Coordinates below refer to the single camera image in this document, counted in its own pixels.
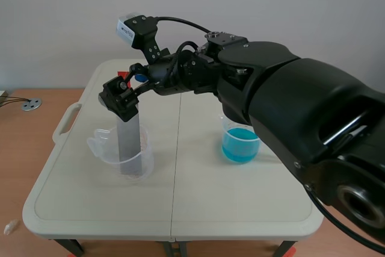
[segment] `screw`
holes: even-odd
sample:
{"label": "screw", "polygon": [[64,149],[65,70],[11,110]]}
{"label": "screw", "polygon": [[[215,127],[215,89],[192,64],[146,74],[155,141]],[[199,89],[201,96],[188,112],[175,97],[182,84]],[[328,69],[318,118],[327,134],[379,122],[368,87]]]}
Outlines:
{"label": "screw", "polygon": [[122,82],[120,83],[120,88],[121,88],[122,90],[126,90],[126,89],[127,89],[127,83],[125,83],[124,81],[122,81]]}
{"label": "screw", "polygon": [[309,191],[309,192],[311,192],[312,191],[312,188],[311,188],[311,186],[310,185],[308,185],[308,184],[305,184],[305,189],[306,189],[306,191]]}

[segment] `blue object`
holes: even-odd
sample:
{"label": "blue object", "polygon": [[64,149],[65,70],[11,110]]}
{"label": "blue object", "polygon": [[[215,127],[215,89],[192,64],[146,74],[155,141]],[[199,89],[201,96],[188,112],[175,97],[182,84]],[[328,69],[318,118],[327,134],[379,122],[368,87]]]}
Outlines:
{"label": "blue object", "polygon": [[146,82],[149,80],[145,75],[135,75],[135,79],[138,82]]}
{"label": "blue object", "polygon": [[232,161],[247,163],[257,155],[259,139],[248,129],[232,128],[223,134],[222,150]]}

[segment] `table seam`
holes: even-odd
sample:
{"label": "table seam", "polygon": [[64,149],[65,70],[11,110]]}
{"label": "table seam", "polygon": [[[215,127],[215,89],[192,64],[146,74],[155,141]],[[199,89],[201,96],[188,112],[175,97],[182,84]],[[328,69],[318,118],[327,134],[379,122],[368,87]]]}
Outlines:
{"label": "table seam", "polygon": [[178,156],[178,140],[179,140],[179,124],[180,124],[180,108],[182,105],[182,94],[179,95],[179,117],[178,117],[178,129],[176,135],[176,152],[175,152],[175,171],[174,171],[174,187],[173,187],[173,201],[171,203],[171,222],[170,222],[170,237],[172,237],[172,229],[173,229],[173,212],[174,212],[174,198],[175,198],[175,180],[176,180],[176,161]]}

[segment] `table leg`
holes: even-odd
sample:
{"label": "table leg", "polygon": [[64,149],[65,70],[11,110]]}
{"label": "table leg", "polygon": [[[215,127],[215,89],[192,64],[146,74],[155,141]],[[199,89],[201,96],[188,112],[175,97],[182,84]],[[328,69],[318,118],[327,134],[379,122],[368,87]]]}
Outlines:
{"label": "table leg", "polygon": [[283,257],[287,251],[295,244],[296,241],[284,241],[279,245],[278,249],[274,252],[273,257]]}
{"label": "table leg", "polygon": [[180,257],[187,257],[187,242],[179,242]]}
{"label": "table leg", "polygon": [[167,257],[174,257],[174,248],[170,242],[162,242],[164,252],[166,252]]}
{"label": "table leg", "polygon": [[76,240],[72,239],[55,239],[57,243],[66,248],[69,252],[74,254],[76,257],[80,257],[84,254],[82,246]]}

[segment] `white folding table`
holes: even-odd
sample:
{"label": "white folding table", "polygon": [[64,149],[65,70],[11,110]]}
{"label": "white folding table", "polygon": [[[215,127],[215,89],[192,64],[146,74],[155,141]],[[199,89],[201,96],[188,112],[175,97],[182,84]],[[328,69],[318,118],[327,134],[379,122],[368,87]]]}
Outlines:
{"label": "white folding table", "polygon": [[[140,96],[140,122],[149,131],[153,173],[133,184],[95,158],[86,144],[116,116],[102,107],[102,84],[144,60],[112,60],[94,72],[79,102],[64,114],[55,147],[29,194],[23,221],[76,256],[76,239],[162,241],[286,240],[282,256],[314,233],[322,215],[303,187],[266,147],[256,160],[230,163],[221,154],[221,104],[211,94]],[[75,112],[69,132],[62,133]]]}

